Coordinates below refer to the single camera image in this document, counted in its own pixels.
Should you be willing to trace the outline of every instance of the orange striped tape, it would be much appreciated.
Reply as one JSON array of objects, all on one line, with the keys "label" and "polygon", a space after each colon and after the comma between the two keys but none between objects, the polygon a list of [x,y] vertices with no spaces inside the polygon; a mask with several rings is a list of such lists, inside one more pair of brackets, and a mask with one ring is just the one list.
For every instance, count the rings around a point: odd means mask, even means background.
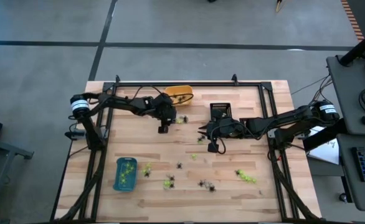
[{"label": "orange striped tape", "polygon": [[358,41],[364,40],[363,33],[361,32],[361,29],[358,26],[357,20],[354,17],[353,12],[350,9],[349,3],[347,2],[347,0],[341,0],[341,2],[342,2],[344,11],[346,11],[347,17],[349,18],[351,27],[353,28]]}]

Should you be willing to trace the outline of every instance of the concrete floor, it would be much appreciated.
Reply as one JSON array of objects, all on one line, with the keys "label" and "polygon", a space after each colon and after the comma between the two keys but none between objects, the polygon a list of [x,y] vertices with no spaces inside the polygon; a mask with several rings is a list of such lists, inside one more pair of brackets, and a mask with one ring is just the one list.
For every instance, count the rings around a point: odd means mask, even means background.
[{"label": "concrete floor", "polygon": [[[111,0],[0,0],[0,40],[99,41]],[[119,0],[107,41],[257,45],[356,44],[340,0]],[[83,92],[96,47],[0,46],[3,141],[35,151],[15,160],[0,198],[12,223],[50,218],[70,141],[69,98]],[[288,80],[291,92],[328,74],[332,51],[105,48],[96,80]],[[319,85],[294,94],[307,104]],[[333,87],[325,96],[338,104]],[[340,203],[340,179],[314,177],[324,218],[365,221]]]}]

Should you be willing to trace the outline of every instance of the white paper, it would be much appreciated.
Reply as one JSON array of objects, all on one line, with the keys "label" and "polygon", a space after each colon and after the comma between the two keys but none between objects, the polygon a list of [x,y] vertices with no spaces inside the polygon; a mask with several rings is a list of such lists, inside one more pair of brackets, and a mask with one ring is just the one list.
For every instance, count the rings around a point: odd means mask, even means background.
[{"label": "white paper", "polygon": [[[324,129],[323,127],[316,126],[311,129],[310,136],[316,134],[318,131]],[[330,162],[339,165],[339,144],[336,139],[331,140],[325,144],[318,146],[311,150],[308,154],[315,159]]]}]

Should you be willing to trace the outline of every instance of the wooden table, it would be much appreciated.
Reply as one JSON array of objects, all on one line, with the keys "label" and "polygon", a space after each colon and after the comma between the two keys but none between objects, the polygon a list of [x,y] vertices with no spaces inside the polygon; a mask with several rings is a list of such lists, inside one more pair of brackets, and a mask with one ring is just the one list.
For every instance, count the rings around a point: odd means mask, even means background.
[{"label": "wooden table", "polygon": [[[272,81],[278,113],[293,109],[287,81]],[[88,82],[85,91],[99,93],[103,82]],[[118,88],[118,96],[132,97],[135,87]],[[156,96],[151,88],[143,88],[138,96]],[[158,134],[160,121],[139,117],[128,111],[114,110],[108,145],[105,173],[98,206],[98,222],[261,222],[279,221],[277,195],[270,161],[267,159],[267,138],[226,139],[224,155],[207,152],[208,140],[198,144],[198,127],[210,117],[210,103],[229,102],[235,119],[261,117],[257,88],[253,87],[194,87],[191,106],[177,107],[178,116],[186,115],[188,124],[172,124],[168,134]],[[86,145],[75,141],[71,152]],[[89,150],[69,159],[55,217],[61,217],[73,205],[83,190]],[[192,154],[197,154],[194,161]],[[133,192],[117,192],[116,160],[134,157],[139,163],[138,183]],[[320,217],[313,181],[301,149],[290,148],[287,157],[295,190],[310,210]],[[141,170],[150,162],[152,173],[144,177]],[[183,169],[176,164],[182,162]],[[235,170],[242,169],[257,179],[256,184],[241,181]],[[163,180],[175,176],[175,189],[164,190]],[[206,179],[217,191],[209,192],[198,186]],[[91,211],[93,193],[88,201]],[[286,192],[288,216],[291,217]]]}]

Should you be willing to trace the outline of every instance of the yellow bowl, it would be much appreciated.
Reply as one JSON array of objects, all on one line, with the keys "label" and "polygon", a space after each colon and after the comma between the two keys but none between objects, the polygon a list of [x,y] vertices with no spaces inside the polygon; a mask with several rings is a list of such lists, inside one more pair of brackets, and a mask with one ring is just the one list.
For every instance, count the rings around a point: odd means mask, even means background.
[{"label": "yellow bowl", "polygon": [[170,96],[175,106],[189,105],[194,97],[192,87],[189,85],[169,86],[164,89],[164,92]]}]

